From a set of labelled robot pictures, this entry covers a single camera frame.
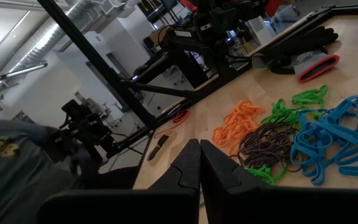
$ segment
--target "silver duct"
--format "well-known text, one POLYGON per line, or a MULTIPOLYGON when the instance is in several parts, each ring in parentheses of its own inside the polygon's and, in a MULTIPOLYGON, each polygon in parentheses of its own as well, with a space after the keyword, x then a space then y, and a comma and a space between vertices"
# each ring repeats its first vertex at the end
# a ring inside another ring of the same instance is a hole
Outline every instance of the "silver duct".
MULTIPOLYGON (((90 0, 78 0, 67 10, 66 15, 76 24, 78 21, 81 21, 81 18, 92 7, 93 4, 90 0)), ((64 31, 49 17, 15 53, 15 56, 13 56, 0 73, 16 72, 40 62, 64 36, 64 31)), ((4 85, 0 82, 0 91, 3 91, 3 89, 4 85)))

